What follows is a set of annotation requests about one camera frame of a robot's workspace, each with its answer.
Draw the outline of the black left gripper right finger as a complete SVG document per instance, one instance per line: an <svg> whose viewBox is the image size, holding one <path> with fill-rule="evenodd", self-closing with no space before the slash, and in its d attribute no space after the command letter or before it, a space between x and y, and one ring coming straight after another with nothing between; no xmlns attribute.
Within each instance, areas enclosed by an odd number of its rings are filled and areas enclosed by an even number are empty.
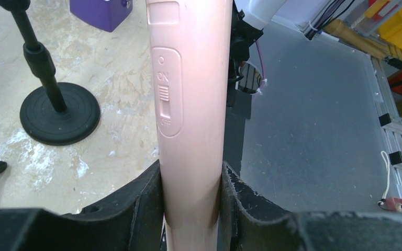
<svg viewBox="0 0 402 251"><path fill-rule="evenodd" d="M290 212L223 163L221 250L402 250L402 213Z"/></svg>

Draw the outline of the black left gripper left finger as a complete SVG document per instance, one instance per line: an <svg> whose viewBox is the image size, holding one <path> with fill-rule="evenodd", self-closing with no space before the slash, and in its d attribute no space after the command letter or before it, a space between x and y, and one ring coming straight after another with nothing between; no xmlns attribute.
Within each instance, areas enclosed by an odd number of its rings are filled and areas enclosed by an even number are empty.
<svg viewBox="0 0 402 251"><path fill-rule="evenodd" d="M0 250L163 250L159 162L80 213L0 209Z"/></svg>

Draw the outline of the black round-base mic stand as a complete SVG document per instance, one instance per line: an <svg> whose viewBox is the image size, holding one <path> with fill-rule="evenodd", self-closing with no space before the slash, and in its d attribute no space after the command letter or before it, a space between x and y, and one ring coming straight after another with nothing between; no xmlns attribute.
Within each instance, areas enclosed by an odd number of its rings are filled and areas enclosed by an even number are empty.
<svg viewBox="0 0 402 251"><path fill-rule="evenodd" d="M42 84L32 91L20 108L20 122L34 140L65 146L88 137L97 128L101 109L95 96L84 87L58 82L48 49L38 41L26 13L30 1L0 1L9 11L24 40L24 58Z"/></svg>

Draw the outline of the pink toy microphone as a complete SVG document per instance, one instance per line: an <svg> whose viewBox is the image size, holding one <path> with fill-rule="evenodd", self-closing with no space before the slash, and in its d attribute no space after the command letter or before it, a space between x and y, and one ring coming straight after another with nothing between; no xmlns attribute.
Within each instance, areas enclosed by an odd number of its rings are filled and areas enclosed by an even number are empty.
<svg viewBox="0 0 402 251"><path fill-rule="evenodd" d="M232 1L147 1L168 250L216 250Z"/></svg>

